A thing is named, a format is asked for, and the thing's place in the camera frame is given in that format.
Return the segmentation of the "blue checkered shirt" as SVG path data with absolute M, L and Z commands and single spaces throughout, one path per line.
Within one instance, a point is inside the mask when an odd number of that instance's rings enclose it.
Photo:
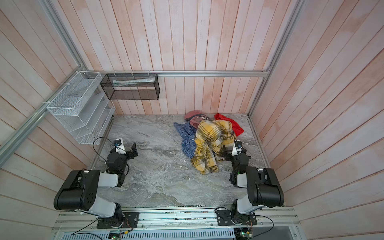
M 197 129 L 192 127 L 189 122 L 184 124 L 174 123 L 174 127 L 182 138 L 182 151 L 191 160 L 195 156 L 196 143 L 195 136 Z

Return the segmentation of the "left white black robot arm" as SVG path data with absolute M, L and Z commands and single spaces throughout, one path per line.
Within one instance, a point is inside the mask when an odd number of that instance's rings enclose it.
M 102 188 L 121 187 L 130 167 L 128 160 L 138 156 L 134 143 L 129 151 L 122 139 L 113 142 L 114 148 L 107 157 L 107 170 L 71 171 L 54 198 L 54 208 L 96 216 L 97 229 L 133 230 L 138 225 L 138 212 L 123 212 L 120 204 L 98 196 Z

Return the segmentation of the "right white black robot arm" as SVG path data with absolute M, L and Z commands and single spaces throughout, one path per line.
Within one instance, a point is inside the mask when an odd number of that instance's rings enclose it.
M 229 210 L 224 207 L 215 209 L 219 226 L 253 226 L 257 223 L 255 211 L 283 206 L 284 193 L 273 169 L 250 167 L 251 157 L 243 152 L 232 154 L 224 151 L 224 157 L 233 167 L 231 184 L 246 189 L 247 194 L 235 200 Z

